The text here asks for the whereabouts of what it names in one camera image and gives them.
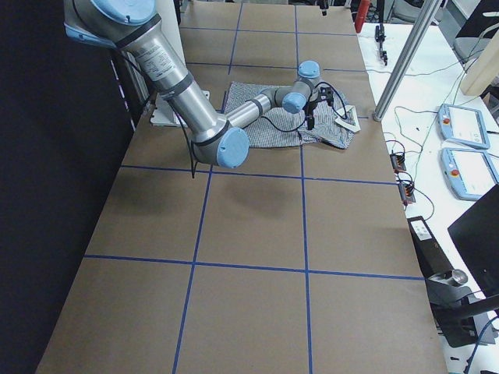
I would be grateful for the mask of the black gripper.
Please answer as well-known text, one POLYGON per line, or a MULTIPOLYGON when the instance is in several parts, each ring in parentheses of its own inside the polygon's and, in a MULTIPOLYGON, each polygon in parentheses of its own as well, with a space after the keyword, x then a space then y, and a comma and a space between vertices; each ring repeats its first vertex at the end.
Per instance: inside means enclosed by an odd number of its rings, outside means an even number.
MULTIPOLYGON (((327 15, 328 11, 328 0, 319 0, 319 7, 321 10, 322 16, 327 15)), ((313 112, 316 109, 319 103, 326 102, 327 105, 334 109, 334 91, 330 87, 318 87, 317 95, 315 98, 310 98, 306 104, 306 123, 307 129, 312 130, 315 126, 315 119, 313 116, 313 112)))

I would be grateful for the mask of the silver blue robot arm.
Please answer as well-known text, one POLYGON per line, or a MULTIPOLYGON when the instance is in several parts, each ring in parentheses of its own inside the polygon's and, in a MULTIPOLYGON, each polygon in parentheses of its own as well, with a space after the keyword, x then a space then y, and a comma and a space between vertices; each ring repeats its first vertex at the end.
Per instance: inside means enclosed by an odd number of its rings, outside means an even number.
POLYGON ((246 126, 273 108, 310 114, 319 101, 320 66, 309 60, 299 65, 291 86, 263 90, 228 114, 218 113, 164 35, 154 1, 66 1, 64 12, 69 38, 133 55, 190 129, 192 161, 237 168, 250 149, 246 126))

